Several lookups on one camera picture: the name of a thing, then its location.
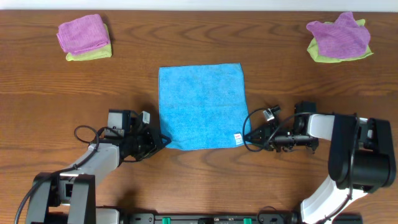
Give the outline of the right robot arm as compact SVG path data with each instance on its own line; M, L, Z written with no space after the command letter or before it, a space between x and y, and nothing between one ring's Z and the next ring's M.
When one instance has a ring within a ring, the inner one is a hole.
M355 200L390 187L397 173L388 121L354 114L318 113L314 102L302 101L293 115L281 121L280 107L261 109L266 123L243 132L253 152L293 152L306 147L315 152L321 139L330 142L328 175L317 190L301 201L298 210L262 208L258 223L362 223L360 214L344 213Z

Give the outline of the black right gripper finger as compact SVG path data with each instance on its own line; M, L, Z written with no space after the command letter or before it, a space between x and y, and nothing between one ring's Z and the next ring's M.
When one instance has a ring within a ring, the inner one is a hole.
M265 143L268 140L268 125L263 124L248 134L245 134L244 140L250 143Z
M256 150L267 150L267 141L247 141L247 144L256 147Z

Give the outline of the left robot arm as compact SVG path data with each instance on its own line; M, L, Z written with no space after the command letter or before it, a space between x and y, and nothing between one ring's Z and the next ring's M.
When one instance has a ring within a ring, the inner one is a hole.
M72 165L36 175L20 206L26 223L133 223L134 215L118 208L97 207L96 187L127 157L148 159L171 139L150 126L150 114L109 110L108 123L93 130L87 151Z

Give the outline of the blue microfibre cloth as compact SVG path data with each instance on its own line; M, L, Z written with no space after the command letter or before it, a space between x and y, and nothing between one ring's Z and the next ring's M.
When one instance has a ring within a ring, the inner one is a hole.
M243 145L251 129L244 73L238 63L159 69L159 116L171 149L194 151Z

